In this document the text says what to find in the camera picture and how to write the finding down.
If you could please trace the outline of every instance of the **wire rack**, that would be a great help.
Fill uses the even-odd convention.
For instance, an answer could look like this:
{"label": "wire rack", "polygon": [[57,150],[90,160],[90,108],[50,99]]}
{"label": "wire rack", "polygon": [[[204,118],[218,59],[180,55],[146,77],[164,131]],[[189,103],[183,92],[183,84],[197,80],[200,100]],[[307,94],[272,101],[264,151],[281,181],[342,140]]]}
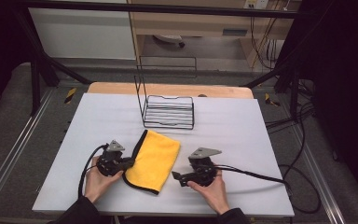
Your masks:
{"label": "wire rack", "polygon": [[146,128],[194,128],[194,102],[189,96],[147,95],[145,77],[134,77],[142,121]]}

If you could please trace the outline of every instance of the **yellow towel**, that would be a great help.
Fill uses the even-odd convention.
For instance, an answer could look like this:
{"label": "yellow towel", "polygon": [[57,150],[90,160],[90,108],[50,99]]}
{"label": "yellow towel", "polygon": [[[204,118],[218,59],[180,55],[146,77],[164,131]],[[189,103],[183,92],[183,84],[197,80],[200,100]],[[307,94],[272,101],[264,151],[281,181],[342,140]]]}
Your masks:
{"label": "yellow towel", "polygon": [[159,194],[179,152],[179,141],[145,130],[132,152],[134,165],[123,175],[133,188]]}

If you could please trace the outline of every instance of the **hand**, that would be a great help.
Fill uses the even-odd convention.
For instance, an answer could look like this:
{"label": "hand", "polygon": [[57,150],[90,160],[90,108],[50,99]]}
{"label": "hand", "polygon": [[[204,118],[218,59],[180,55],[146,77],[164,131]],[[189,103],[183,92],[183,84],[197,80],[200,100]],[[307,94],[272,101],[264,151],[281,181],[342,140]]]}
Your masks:
{"label": "hand", "polygon": [[222,215],[229,210],[226,186],[222,178],[221,170],[217,170],[214,181],[208,187],[202,187],[194,181],[188,181],[187,184],[193,190],[200,193],[217,214]]}
{"label": "hand", "polygon": [[87,197],[92,203],[95,203],[111,186],[118,181],[123,175],[123,171],[119,171],[114,176],[104,176],[96,167],[99,157],[92,158],[91,169],[86,173],[86,192]]}

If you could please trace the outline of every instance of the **wall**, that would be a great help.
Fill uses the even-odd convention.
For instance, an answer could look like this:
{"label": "wall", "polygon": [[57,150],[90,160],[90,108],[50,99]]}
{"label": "wall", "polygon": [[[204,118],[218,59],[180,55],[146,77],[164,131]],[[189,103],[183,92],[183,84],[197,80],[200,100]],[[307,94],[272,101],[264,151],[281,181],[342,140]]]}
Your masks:
{"label": "wall", "polygon": [[30,8],[30,12],[42,45],[51,57],[135,60],[128,12],[43,8]]}

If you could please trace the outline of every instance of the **gray floor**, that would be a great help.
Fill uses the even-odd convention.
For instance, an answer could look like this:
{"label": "gray floor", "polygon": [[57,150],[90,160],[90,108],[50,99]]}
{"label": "gray floor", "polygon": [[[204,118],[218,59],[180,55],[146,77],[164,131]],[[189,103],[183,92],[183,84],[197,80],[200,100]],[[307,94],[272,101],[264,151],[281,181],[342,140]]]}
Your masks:
{"label": "gray floor", "polygon": [[[152,37],[146,39],[145,55],[163,56],[163,53],[173,55],[177,50],[186,50],[186,56],[197,57],[199,61],[213,61],[213,66],[218,67],[218,62],[231,64],[231,70],[221,69],[220,73],[200,72],[197,77],[151,79],[151,82],[168,83],[187,83],[204,85],[228,85],[238,86],[253,80],[262,74],[260,71],[243,72],[244,65],[238,64],[244,60],[244,56],[237,50],[238,42],[225,39],[205,39],[201,37],[191,37],[186,41],[184,49],[166,43],[159,43]],[[213,48],[202,48],[206,43],[213,43]],[[199,70],[209,70],[211,66],[199,64]],[[98,81],[132,81],[134,71],[131,69],[96,69],[96,68],[77,68],[79,74]],[[36,128],[34,129],[29,141],[24,147],[19,159],[15,163],[6,184],[0,190],[0,218],[8,217],[11,223],[41,223],[53,219],[55,216],[47,216],[32,211],[34,200],[37,196],[37,189],[43,184],[57,151],[60,148],[60,141],[65,136],[65,130],[69,127],[72,116],[76,112],[76,107],[81,99],[82,92],[87,90],[87,86],[75,84],[72,80],[66,80],[62,75],[62,84],[59,88],[43,88],[43,91],[52,91],[52,98],[49,105]],[[265,103],[265,93],[269,93],[272,101],[287,99],[287,94],[274,94],[272,86],[274,80],[269,80],[262,86],[254,88],[255,98],[259,100],[260,108],[265,121],[287,118],[283,106],[269,105]],[[67,92],[76,86],[77,91],[71,102],[66,105],[63,103]],[[15,144],[17,137],[21,134],[22,128],[30,118],[31,111],[31,82],[30,71],[27,66],[22,66],[13,72],[13,77],[5,90],[0,101],[0,167],[11,147]],[[345,223],[358,223],[358,185],[353,179],[351,172],[344,163],[336,162],[332,159],[332,151],[328,142],[324,138],[324,133],[320,128],[317,117],[309,117],[305,120],[305,132],[307,144],[314,155],[317,164],[323,171],[324,178],[331,189],[337,206],[344,216]],[[294,129],[288,128],[270,135],[277,162],[288,164],[296,156],[299,150],[299,143],[296,139]],[[310,176],[310,171],[303,158],[296,164],[306,176]],[[293,203],[304,209],[312,209],[317,203],[315,193],[310,185],[295,172],[290,173],[288,181],[293,188]],[[324,209],[321,208],[316,214],[303,214],[296,212],[295,223],[330,223],[330,219]],[[288,223],[288,219],[256,218],[255,223]]]}

